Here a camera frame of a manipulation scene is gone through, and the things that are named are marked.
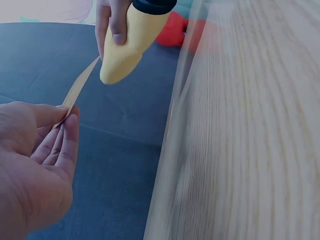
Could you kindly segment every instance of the red toy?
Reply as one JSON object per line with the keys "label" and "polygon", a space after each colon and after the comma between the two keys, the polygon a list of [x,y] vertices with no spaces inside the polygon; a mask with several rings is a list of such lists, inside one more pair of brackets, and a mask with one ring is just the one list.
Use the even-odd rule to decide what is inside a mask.
{"label": "red toy", "polygon": [[[158,44],[166,47],[182,47],[183,42],[185,40],[185,34],[188,27],[188,23],[188,19],[183,18],[179,13],[172,11],[164,25],[164,28],[162,29],[158,37],[155,39],[155,41]],[[190,44],[188,46],[188,50],[190,52],[196,53],[205,27],[213,28],[211,29],[211,31],[217,33],[219,32],[220,36],[222,35],[221,33],[224,32],[223,28],[219,27],[217,24],[213,22],[202,19],[196,20]],[[213,49],[218,51],[221,47],[221,45],[218,44],[218,39],[211,39],[210,41],[210,44],[213,45]]]}
{"label": "red toy", "polygon": [[172,11],[155,41],[166,47],[181,47],[185,40],[187,26],[188,19]]}

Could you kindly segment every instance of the wood grain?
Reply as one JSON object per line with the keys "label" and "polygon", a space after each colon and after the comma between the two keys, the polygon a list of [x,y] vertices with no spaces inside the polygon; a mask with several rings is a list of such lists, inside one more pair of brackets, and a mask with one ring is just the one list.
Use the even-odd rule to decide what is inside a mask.
{"label": "wood grain", "polygon": [[319,240],[320,1],[196,0],[191,19],[206,11],[197,53],[180,54],[144,239]]}

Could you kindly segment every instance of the palm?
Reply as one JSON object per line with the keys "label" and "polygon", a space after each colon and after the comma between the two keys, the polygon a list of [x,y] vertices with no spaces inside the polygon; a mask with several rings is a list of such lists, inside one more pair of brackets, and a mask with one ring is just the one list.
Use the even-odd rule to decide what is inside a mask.
{"label": "palm", "polygon": [[65,112],[57,113],[55,107],[49,107],[52,116],[46,117],[41,106],[34,107],[32,113],[21,104],[0,109],[0,114],[1,110],[6,114],[1,119],[2,125],[10,126],[0,128],[0,148],[5,149],[0,159],[0,176],[5,176],[13,192],[11,196],[17,199],[13,204],[21,208],[27,228],[33,231],[60,220],[72,203],[79,109],[74,108],[61,127],[51,130]]}

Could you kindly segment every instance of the finger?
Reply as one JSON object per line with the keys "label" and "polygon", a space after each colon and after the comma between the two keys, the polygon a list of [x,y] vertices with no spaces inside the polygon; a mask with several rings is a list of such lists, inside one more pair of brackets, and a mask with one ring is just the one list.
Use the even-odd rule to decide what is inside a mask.
{"label": "finger", "polygon": [[117,45],[123,45],[127,41],[127,11],[129,1],[113,1],[111,4],[110,29],[113,41]]}
{"label": "finger", "polygon": [[104,58],[104,46],[106,33],[109,25],[109,18],[111,16],[110,6],[97,4],[96,6],[96,20],[95,20],[95,38],[98,46],[100,58]]}
{"label": "finger", "polygon": [[56,128],[49,132],[49,134],[34,150],[30,158],[38,164],[42,164],[45,161],[45,159],[50,155],[52,148],[54,147],[54,144],[56,142],[59,131],[60,129]]}
{"label": "finger", "polygon": [[40,144],[43,142],[43,140],[46,138],[46,136],[50,132],[51,128],[52,128],[51,126],[43,126],[43,127],[38,128],[37,138],[35,140],[32,153],[34,153],[36,151],[36,149],[40,146]]}
{"label": "finger", "polygon": [[[70,112],[70,115],[71,114],[75,114],[77,115],[78,119],[80,118],[80,109],[77,105],[74,105],[72,107],[72,110]],[[45,137],[48,135],[48,133],[50,132],[50,130],[52,129],[52,125],[50,126],[43,126],[43,127],[40,127],[38,130],[37,130],[37,138],[35,140],[35,144],[34,144],[34,147],[33,147],[33,150],[32,152],[34,153],[35,150],[39,147],[39,145],[43,142],[43,140],[45,139]]]}
{"label": "finger", "polygon": [[63,125],[63,142],[55,166],[62,169],[72,182],[78,158],[79,122],[77,115],[70,115]]}
{"label": "finger", "polygon": [[55,139],[55,143],[53,145],[53,148],[51,150],[50,155],[47,156],[47,158],[44,160],[43,165],[55,165],[57,162],[57,159],[59,157],[59,154],[61,152],[61,147],[64,139],[64,125],[62,124],[59,130],[59,133]]}
{"label": "finger", "polygon": [[27,104],[32,111],[37,128],[53,126],[64,119],[68,112],[65,106],[52,106],[48,104]]}

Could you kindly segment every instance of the red object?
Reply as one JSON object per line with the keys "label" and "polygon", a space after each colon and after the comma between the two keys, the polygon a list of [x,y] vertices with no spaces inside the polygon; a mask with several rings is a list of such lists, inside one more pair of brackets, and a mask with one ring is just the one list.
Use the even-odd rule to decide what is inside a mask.
{"label": "red object", "polygon": [[187,26],[188,19],[172,11],[155,41],[166,47],[181,47],[185,40]]}
{"label": "red object", "polygon": [[[182,47],[185,40],[185,33],[189,24],[189,20],[183,18],[179,13],[172,11],[164,25],[164,28],[155,39],[155,41],[166,47]],[[193,22],[194,27],[193,31],[190,33],[190,42],[187,44],[188,50],[191,53],[202,52],[203,46],[206,48],[209,46],[210,51],[218,52],[221,49],[222,39],[220,39],[225,32],[225,30],[220,27],[218,24],[213,23],[211,21],[206,21],[202,19],[197,19]],[[207,39],[202,39],[202,33],[204,29],[207,28],[207,31],[211,33],[217,33],[217,36],[220,38],[210,39],[210,43],[208,43]]]}

